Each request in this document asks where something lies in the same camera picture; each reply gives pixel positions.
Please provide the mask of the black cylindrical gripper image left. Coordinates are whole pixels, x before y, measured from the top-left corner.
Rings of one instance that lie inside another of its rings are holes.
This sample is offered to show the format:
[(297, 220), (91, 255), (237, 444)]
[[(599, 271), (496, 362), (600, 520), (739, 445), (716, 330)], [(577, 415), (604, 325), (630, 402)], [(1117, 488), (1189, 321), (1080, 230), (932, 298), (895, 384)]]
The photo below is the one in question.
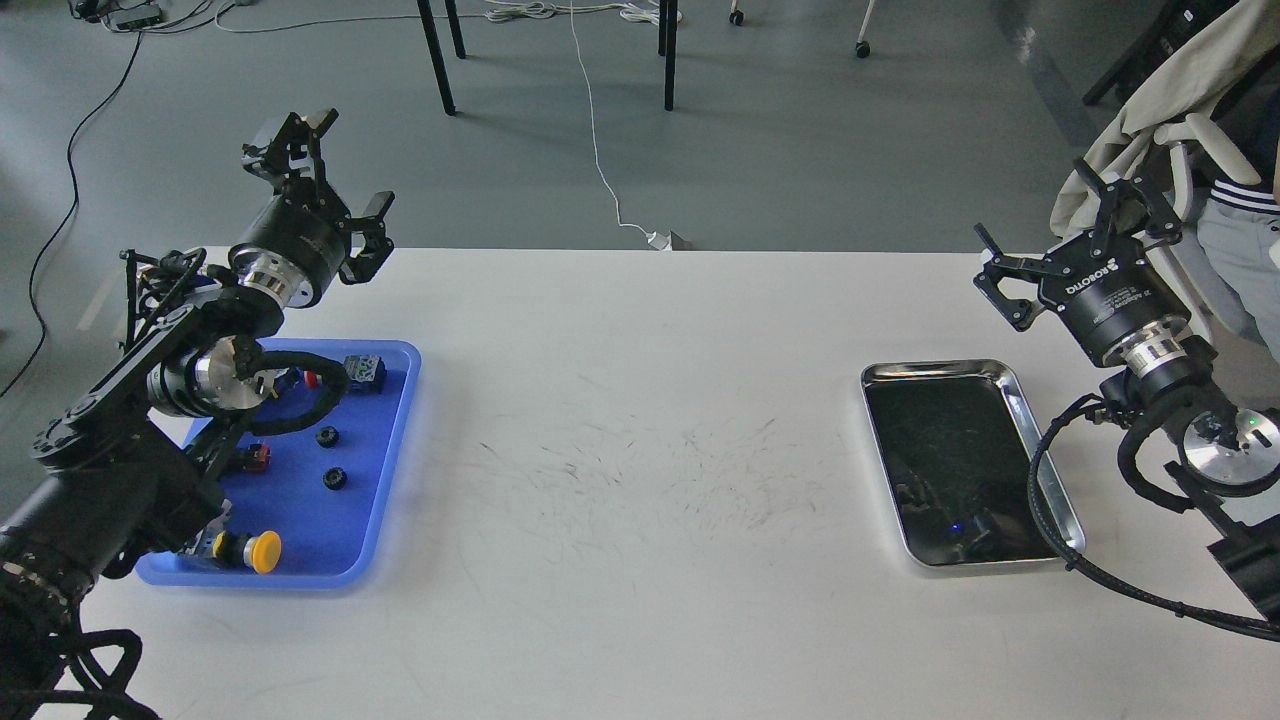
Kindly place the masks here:
[[(364, 217), (332, 223), (291, 201), (326, 201), (335, 196), (326, 182), (320, 140), (337, 122), (334, 108), (306, 117), (289, 113), (276, 126), (268, 122), (242, 146), (241, 165), (273, 187), (273, 197), (234, 245), (228, 261), (246, 286), (271, 295), (282, 307), (316, 305), (340, 268), (344, 284), (369, 283), (396, 249), (387, 236), (385, 215), (394, 191), (375, 193)], [(348, 256), (349, 237), (362, 246)]]

